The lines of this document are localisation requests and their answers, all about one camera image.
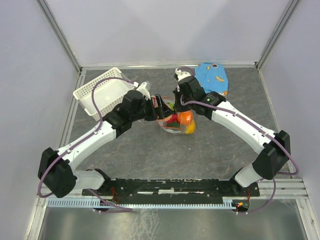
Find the orange toy fruit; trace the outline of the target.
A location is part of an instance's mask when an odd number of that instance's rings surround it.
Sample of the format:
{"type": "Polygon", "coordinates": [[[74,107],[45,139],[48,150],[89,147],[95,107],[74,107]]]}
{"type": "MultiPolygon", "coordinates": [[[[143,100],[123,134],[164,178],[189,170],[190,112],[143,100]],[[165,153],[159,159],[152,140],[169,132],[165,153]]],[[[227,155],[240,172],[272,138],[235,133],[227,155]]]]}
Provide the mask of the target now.
{"type": "Polygon", "coordinates": [[[193,113],[191,111],[185,111],[185,112],[179,112],[177,114],[177,119],[180,122],[181,125],[190,125],[193,121],[193,113]]]}

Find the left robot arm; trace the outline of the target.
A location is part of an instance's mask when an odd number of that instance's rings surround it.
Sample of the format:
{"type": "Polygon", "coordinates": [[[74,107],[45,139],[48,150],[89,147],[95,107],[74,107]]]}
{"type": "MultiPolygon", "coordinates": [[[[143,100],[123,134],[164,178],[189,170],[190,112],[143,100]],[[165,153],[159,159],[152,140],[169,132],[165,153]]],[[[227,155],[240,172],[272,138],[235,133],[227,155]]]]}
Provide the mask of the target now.
{"type": "Polygon", "coordinates": [[[77,166],[97,149],[129,130],[133,122],[163,120],[172,114],[173,110],[159,94],[147,98],[137,90],[128,91],[122,102],[103,116],[93,129],[58,150],[49,147],[43,151],[38,169],[39,184],[45,185],[57,198],[83,189],[106,195],[111,183],[104,174],[98,169],[77,171],[77,166]]]}

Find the dark green avocado toy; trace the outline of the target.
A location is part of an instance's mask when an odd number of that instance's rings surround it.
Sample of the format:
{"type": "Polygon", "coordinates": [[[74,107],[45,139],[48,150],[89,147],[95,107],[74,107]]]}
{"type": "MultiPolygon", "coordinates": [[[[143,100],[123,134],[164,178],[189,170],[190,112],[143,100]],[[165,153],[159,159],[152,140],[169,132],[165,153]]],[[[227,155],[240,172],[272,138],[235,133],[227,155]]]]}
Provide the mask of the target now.
{"type": "Polygon", "coordinates": [[[180,122],[177,120],[172,120],[171,122],[167,123],[166,125],[171,128],[180,128],[181,127],[180,122]]]}

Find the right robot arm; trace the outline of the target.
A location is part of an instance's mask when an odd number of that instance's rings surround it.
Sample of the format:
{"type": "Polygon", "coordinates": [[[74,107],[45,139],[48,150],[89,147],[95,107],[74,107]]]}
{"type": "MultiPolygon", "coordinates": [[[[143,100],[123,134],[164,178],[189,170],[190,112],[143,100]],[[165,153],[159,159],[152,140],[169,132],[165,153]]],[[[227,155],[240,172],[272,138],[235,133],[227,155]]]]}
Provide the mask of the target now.
{"type": "Polygon", "coordinates": [[[290,159],[290,135],[281,130],[275,132],[254,122],[238,111],[226,98],[212,91],[206,93],[199,81],[187,72],[176,73],[177,88],[174,90],[175,108],[178,112],[193,110],[236,134],[257,154],[248,166],[240,169],[229,183],[236,196],[247,191],[248,186],[261,180],[272,180],[290,159]]]}

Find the green watermelon toy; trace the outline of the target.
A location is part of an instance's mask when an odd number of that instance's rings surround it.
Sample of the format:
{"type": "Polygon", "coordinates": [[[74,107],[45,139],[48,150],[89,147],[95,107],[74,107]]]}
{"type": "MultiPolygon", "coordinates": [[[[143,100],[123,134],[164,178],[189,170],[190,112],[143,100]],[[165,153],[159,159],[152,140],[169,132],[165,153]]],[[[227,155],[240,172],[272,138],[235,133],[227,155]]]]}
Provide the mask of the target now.
{"type": "Polygon", "coordinates": [[[174,109],[174,103],[169,102],[167,105],[168,105],[172,110],[174,109]]]}

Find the clear zip top bag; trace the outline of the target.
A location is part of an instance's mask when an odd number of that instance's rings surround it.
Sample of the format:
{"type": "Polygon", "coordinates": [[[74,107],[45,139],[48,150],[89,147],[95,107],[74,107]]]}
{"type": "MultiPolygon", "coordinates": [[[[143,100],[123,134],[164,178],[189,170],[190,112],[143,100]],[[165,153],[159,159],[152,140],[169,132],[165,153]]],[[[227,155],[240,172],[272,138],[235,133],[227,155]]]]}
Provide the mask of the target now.
{"type": "Polygon", "coordinates": [[[196,122],[192,111],[173,113],[165,119],[155,121],[159,127],[171,134],[193,134],[196,122]]]}

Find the red apple toy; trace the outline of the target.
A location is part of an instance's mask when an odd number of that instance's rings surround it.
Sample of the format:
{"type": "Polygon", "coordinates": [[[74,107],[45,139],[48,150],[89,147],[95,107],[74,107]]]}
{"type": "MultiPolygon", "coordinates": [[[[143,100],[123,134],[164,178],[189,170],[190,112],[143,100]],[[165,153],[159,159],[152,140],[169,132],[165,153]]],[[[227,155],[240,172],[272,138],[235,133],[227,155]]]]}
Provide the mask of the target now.
{"type": "Polygon", "coordinates": [[[170,123],[171,121],[172,121],[172,115],[170,115],[170,116],[168,116],[168,117],[166,117],[163,121],[165,122],[165,123],[170,123]]]}

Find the yellow lemon toy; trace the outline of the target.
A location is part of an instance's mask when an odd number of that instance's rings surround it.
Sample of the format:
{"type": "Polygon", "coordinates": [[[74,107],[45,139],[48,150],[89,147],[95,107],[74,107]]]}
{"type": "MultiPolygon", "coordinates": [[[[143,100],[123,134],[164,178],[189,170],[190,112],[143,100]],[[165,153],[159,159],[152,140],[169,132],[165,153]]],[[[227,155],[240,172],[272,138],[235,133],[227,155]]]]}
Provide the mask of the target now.
{"type": "Polygon", "coordinates": [[[194,133],[196,130],[196,123],[194,120],[192,120],[187,126],[186,126],[186,129],[185,129],[185,134],[192,134],[194,133]]]}

